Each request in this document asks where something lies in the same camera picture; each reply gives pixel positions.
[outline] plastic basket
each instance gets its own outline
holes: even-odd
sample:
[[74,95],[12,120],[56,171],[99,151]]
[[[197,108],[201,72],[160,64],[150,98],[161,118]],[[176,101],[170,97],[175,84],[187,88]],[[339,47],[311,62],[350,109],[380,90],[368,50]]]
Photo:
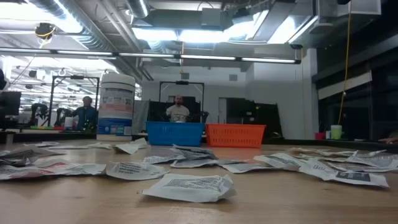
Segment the plastic basket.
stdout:
[[146,122],[148,141],[152,145],[200,146],[203,123]]
[[215,147],[260,147],[266,125],[206,124],[207,145]]

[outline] pipe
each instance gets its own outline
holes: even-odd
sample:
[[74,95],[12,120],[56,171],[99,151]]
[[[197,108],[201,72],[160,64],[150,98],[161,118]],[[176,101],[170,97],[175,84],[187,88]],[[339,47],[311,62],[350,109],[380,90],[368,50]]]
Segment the pipe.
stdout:
[[124,31],[126,32],[126,34],[130,37],[130,39],[133,41],[134,45],[136,46],[138,51],[142,51],[141,49],[141,45],[139,43],[139,40],[137,39],[137,37],[134,35],[134,33],[132,32],[131,27],[128,27],[126,25],[126,22],[124,21],[124,19],[120,16],[119,12],[116,10],[116,8],[110,3],[109,0],[103,0],[104,3],[106,4],[107,8],[109,9],[110,13],[113,13],[113,16],[119,21],[120,25],[122,26],[122,28],[124,29]]
[[143,19],[149,15],[147,0],[126,0],[130,13],[138,19]]
[[108,11],[106,6],[103,3],[103,0],[96,0],[97,5],[99,5],[100,8],[105,12],[105,16],[111,21],[112,25],[118,30],[120,35],[122,35],[122,38],[127,42],[127,44],[133,49],[137,50],[137,47],[134,45],[132,40],[126,35],[126,33],[122,30],[122,28],[119,26],[119,24],[116,22],[116,20],[113,18],[112,14]]
[[[86,13],[76,4],[75,1],[70,0],[29,0],[29,3],[35,5],[37,8],[49,12],[54,17],[62,21],[69,21],[73,19],[71,24],[78,23],[82,26],[81,34],[83,36],[73,37],[79,41],[88,50],[95,51],[109,51],[116,50],[116,47],[108,40],[108,38],[100,31],[96,24],[86,15]],[[117,58],[111,62],[113,65],[121,69],[125,74],[131,71],[137,71],[123,58]],[[142,80],[141,74],[134,73],[138,80]]]

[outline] white shirt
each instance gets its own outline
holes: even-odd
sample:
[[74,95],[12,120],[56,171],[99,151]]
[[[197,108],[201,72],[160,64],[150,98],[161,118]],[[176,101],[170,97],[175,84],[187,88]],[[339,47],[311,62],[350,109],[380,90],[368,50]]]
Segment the white shirt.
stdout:
[[189,115],[188,108],[180,105],[180,106],[171,106],[167,108],[166,114],[171,116],[170,121],[176,122],[185,122],[187,120],[187,116]]

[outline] workbench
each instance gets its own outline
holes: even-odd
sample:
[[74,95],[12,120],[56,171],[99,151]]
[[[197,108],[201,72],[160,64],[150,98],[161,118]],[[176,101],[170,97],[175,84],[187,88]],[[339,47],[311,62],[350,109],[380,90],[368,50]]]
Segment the workbench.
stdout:
[[[79,145],[94,140],[60,141]],[[261,149],[212,148],[220,159],[252,159],[284,152],[294,146],[265,145]],[[75,163],[141,161],[151,149],[134,155],[108,149],[57,150]],[[389,190],[335,182],[282,170],[233,174],[218,167],[176,169],[174,174],[225,175],[237,196],[216,203],[190,203],[138,194],[160,179],[125,181],[108,176],[44,177],[0,182],[1,223],[398,223],[398,173],[385,173]]]

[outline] ceiling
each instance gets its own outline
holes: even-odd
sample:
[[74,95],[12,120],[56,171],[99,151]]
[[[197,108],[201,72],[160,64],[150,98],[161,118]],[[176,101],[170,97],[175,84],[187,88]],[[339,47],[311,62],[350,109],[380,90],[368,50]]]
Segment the ceiling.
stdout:
[[[133,20],[126,0],[29,0],[29,4],[25,1],[19,1],[22,2],[20,4],[11,2],[15,1],[0,2],[0,47],[39,48],[43,40],[35,35],[35,28],[40,22],[48,22],[55,24],[58,29],[51,42],[43,46],[45,49],[296,59],[301,54],[288,44],[289,39],[302,31],[291,44],[304,47],[333,45],[345,37],[345,32],[342,31],[346,29],[348,18],[348,7],[338,6],[335,0],[317,0],[316,5],[313,5],[312,0],[147,0],[149,15]],[[382,3],[378,0],[353,0],[352,13],[356,16],[353,17],[352,32],[380,15],[381,12],[377,9]],[[56,15],[51,11],[51,6],[59,7],[63,14]],[[166,31],[142,36],[138,33],[142,29]],[[187,39],[188,35],[183,38],[184,32],[192,29],[212,30],[222,34],[223,38],[227,37],[217,41],[218,36],[209,39],[210,34],[206,33],[191,35],[190,38],[195,40]],[[175,37],[165,40],[170,31]],[[2,60],[7,58],[12,62],[11,79],[20,76],[13,86],[15,90],[27,91],[26,83],[38,82],[41,86],[34,85],[29,91],[48,93],[49,89],[43,83],[48,84],[51,76],[61,70],[67,75],[79,74],[86,77],[101,77],[105,72],[119,72],[132,75],[141,83],[147,80],[175,80],[180,77],[180,67],[183,66],[187,72],[192,73],[192,80],[201,77],[217,82],[216,75],[203,74],[221,74],[223,72],[220,69],[225,68],[226,75],[241,75],[250,66],[249,62],[216,60],[103,60],[88,57],[61,58],[59,55],[48,55],[45,58],[34,56],[2,56]],[[29,70],[38,69],[45,70],[46,80],[28,76]],[[72,80],[70,83],[84,85],[80,90],[83,96],[90,91],[95,92],[88,80]],[[67,87],[61,85],[56,92],[77,94],[77,91],[67,90]]]

